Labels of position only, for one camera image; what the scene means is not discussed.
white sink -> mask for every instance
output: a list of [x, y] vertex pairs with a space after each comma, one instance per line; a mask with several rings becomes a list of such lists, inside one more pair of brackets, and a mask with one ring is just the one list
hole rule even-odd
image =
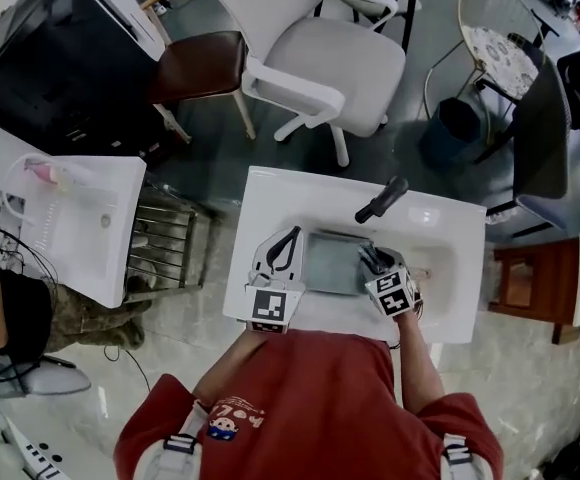
[[[380, 185], [315, 174], [251, 167], [232, 256], [224, 314], [237, 317], [257, 247], [277, 231], [299, 225], [364, 236], [403, 254], [421, 281], [421, 328], [428, 343], [466, 343], [479, 300], [485, 213], [481, 206], [408, 192], [382, 218], [363, 225], [355, 213]], [[353, 333], [392, 343], [395, 326], [369, 297], [306, 292], [290, 327]]]
[[129, 157], [55, 158], [88, 168], [93, 179], [61, 190], [31, 171], [20, 174], [25, 216], [34, 221], [23, 222], [21, 238], [50, 261], [60, 283], [118, 307], [145, 163]]

camo pants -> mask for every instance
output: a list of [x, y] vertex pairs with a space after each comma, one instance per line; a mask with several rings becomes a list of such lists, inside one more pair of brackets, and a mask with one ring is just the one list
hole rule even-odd
[[143, 344], [143, 331], [132, 319], [150, 309], [151, 301], [109, 309], [67, 286], [48, 284], [48, 289], [54, 314], [46, 352], [57, 352], [73, 343], [130, 350]]

tiled floor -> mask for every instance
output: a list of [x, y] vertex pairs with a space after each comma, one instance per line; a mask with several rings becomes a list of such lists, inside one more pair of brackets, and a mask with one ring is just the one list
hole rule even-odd
[[[459, 37], [456, 0], [421, 1], [423, 9], [415, 18], [406, 71], [389, 112], [391, 121], [370, 139], [347, 137], [352, 164], [346, 171], [339, 172], [335, 167], [332, 138], [326, 127], [299, 130], [289, 144], [277, 144], [271, 135], [291, 116], [284, 110], [249, 101], [259, 132], [257, 141], [252, 143], [246, 139], [230, 99], [218, 98], [181, 105], [179, 118], [195, 140], [190, 148], [163, 165], [158, 174], [194, 199], [230, 210], [232, 217], [238, 214], [249, 165], [300, 169], [376, 183], [384, 183], [399, 170], [408, 177], [413, 190], [491, 205], [509, 198], [508, 150], [493, 156], [479, 169], [446, 174], [428, 169], [421, 161], [417, 140], [425, 128], [421, 109], [423, 78]], [[170, 13], [166, 25], [175, 37], [232, 27], [216, 0], [193, 0]], [[555, 58], [577, 49], [580, 39], [565, 22], [559, 25], [564, 28], [562, 38], [552, 38], [547, 43]], [[402, 23], [394, 20], [385, 33], [400, 40], [401, 30]], [[469, 70], [467, 61], [467, 54], [456, 54], [435, 75], [438, 78], [431, 88], [433, 101], [458, 90]], [[497, 108], [499, 102], [492, 94], [486, 94], [486, 98], [491, 108]], [[568, 232], [576, 234], [580, 230], [579, 135], [571, 141], [571, 150], [572, 229]], [[517, 223], [518, 227], [526, 224]], [[235, 228], [230, 223], [221, 228], [202, 292], [163, 299], [145, 315], [146, 344], [135, 356], [152, 384], [168, 372], [193, 386], [240, 332], [238, 324], [221, 314]], [[500, 230], [490, 228], [488, 233], [491, 240], [502, 239]], [[483, 297], [492, 284], [490, 268], [486, 268], [486, 274]], [[480, 312], [472, 343], [443, 348], [439, 369], [444, 385], [448, 391], [468, 391], [477, 397], [506, 452], [506, 480], [524, 478], [531, 467], [572, 440], [580, 430], [580, 341], [556, 347], [550, 344], [550, 333], [549, 324]], [[110, 455], [123, 424], [145, 397], [143, 378], [126, 355], [111, 363], [100, 348], [83, 346], [70, 347], [60, 355], [75, 361], [91, 378], [93, 388], [70, 397], [13, 403], [43, 406]]]

brown chair seat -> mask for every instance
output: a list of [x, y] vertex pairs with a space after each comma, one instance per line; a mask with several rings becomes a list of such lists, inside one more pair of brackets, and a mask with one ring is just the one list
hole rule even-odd
[[152, 104], [230, 94], [241, 86], [245, 42], [240, 32], [214, 32], [172, 43], [148, 89]]

plastic container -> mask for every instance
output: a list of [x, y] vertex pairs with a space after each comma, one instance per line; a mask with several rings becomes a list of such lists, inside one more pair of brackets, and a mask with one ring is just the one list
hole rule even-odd
[[449, 98], [434, 111], [419, 141], [419, 149], [428, 165], [447, 169], [465, 158], [466, 149], [480, 135], [481, 121], [472, 107], [457, 98]]

